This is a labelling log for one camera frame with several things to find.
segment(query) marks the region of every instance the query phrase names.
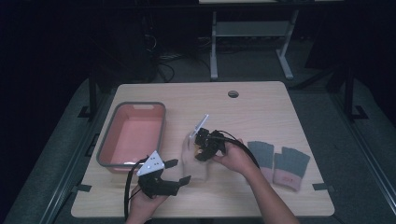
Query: clear plastic object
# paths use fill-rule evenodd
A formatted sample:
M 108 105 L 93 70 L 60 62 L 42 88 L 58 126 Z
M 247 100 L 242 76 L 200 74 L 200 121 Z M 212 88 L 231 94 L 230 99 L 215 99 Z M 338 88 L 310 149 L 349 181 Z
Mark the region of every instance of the clear plastic object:
M 194 142 L 196 134 L 204 125 L 208 116 L 205 114 L 204 118 L 195 126 L 194 131 L 187 133 L 181 152 L 183 175 L 191 175 L 191 181 L 195 182 L 205 182 L 207 179 L 207 161 L 198 161 L 195 159 L 195 155 L 200 149 Z

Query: light wood table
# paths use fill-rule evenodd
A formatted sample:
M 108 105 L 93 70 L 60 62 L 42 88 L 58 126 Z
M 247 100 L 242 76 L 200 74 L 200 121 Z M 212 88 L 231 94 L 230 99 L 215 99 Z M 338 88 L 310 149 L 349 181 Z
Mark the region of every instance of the light wood table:
M 239 96 L 231 98 L 229 91 Z M 166 106 L 166 125 L 160 155 L 164 161 L 179 159 L 179 165 L 165 170 L 163 179 L 183 177 L 181 152 L 185 136 L 209 114 L 204 127 L 223 130 L 244 142 L 263 141 L 275 146 L 293 147 L 311 157 L 299 192 L 273 185 L 275 191 L 299 217 L 326 217 L 334 212 L 327 190 L 314 190 L 323 183 L 303 128 L 281 82 L 209 82 L 179 84 L 121 85 L 109 109 L 103 130 L 82 180 L 92 186 L 79 191 L 74 217 L 123 217 L 126 175 L 113 175 L 96 161 L 115 107 L 122 102 L 162 102 Z M 210 161 L 205 183 L 190 182 L 162 204 L 155 217 L 259 217 L 260 211 L 247 181 L 235 172 Z

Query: dark background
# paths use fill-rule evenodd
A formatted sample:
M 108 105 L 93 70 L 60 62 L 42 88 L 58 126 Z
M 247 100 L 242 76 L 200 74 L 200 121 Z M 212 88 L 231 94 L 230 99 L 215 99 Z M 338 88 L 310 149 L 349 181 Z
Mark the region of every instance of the dark background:
M 0 2 L 0 221 L 82 81 L 93 76 L 101 91 L 150 82 L 156 76 L 155 58 L 145 51 L 143 33 L 191 54 L 197 36 L 210 36 L 207 11 L 157 12 L 141 26 L 144 15 L 100 7 L 99 2 Z M 300 14 L 293 38 L 317 40 L 307 66 L 347 64 L 396 125 L 394 4 L 332 10 Z

